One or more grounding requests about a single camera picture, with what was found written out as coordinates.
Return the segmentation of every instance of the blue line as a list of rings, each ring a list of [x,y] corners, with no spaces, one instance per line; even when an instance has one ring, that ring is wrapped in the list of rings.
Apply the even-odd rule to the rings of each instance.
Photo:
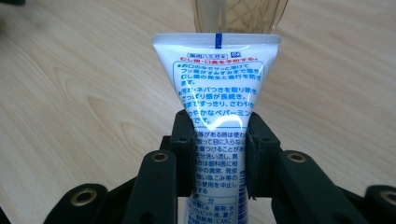
[[[216,43],[215,43],[216,49],[221,49],[221,42],[222,42],[222,34],[216,34]]]

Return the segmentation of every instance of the light wood surface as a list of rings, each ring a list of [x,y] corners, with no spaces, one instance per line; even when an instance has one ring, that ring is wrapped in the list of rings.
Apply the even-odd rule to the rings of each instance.
[[[395,11],[290,0],[255,107],[283,149],[359,195],[396,186]],[[12,223],[42,223],[80,184],[137,175],[182,109],[151,37],[194,30],[188,0],[0,5],[0,205]],[[249,201],[251,223],[274,223],[269,204]]]

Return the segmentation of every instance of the metal ring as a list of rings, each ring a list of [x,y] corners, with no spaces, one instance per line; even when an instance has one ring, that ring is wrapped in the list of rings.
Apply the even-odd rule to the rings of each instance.
[[[379,195],[382,199],[384,199],[387,203],[396,205],[396,192],[390,190],[382,190],[379,192]]]
[[[83,206],[85,204],[91,203],[97,196],[95,189],[82,189],[75,193],[70,200],[70,203],[74,206]]]
[[[288,154],[288,159],[294,162],[306,162],[306,158],[299,153]]]
[[[157,153],[155,153],[154,155],[152,155],[151,158],[152,158],[154,161],[161,162],[161,161],[166,161],[166,160],[168,160],[169,157],[168,157],[168,155],[167,155],[166,153],[157,152]]]

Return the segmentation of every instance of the toothpaste tube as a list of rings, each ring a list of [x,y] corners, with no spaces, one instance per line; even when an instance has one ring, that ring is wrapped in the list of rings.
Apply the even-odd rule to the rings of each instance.
[[[248,223],[245,135],[278,35],[159,34],[163,68],[197,132],[186,224]]]

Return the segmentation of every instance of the transparent container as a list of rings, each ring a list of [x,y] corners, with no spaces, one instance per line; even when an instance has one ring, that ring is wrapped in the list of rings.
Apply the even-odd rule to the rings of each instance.
[[[200,33],[269,34],[288,0],[191,0]]]

